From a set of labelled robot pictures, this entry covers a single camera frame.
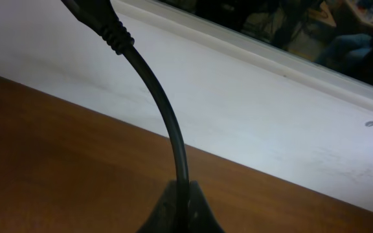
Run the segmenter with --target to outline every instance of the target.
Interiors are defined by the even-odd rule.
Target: dark spot on wall
[[[373,126],[373,120],[368,121],[367,123],[365,123],[365,126],[366,126],[366,127],[371,127],[371,126]]]

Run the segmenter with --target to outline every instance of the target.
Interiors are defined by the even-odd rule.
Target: black cable
[[[142,78],[162,114],[175,159],[178,223],[188,223],[189,177],[187,154],[174,110],[158,79],[135,47],[128,46],[122,51],[122,54]]]

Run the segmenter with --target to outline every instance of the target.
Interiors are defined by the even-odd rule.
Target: wood grain
[[[371,212],[187,153],[226,232],[373,232]],[[174,175],[168,139],[0,78],[0,232],[135,232]]]

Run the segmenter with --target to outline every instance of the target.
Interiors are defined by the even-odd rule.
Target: window sill
[[[153,0],[113,0],[119,14],[373,111],[373,86]]]

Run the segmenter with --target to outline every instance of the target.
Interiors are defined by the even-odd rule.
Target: ribbed cable strain relief
[[[101,36],[117,55],[121,55],[125,48],[135,44],[135,40],[119,20],[113,20],[105,25],[101,30]]]

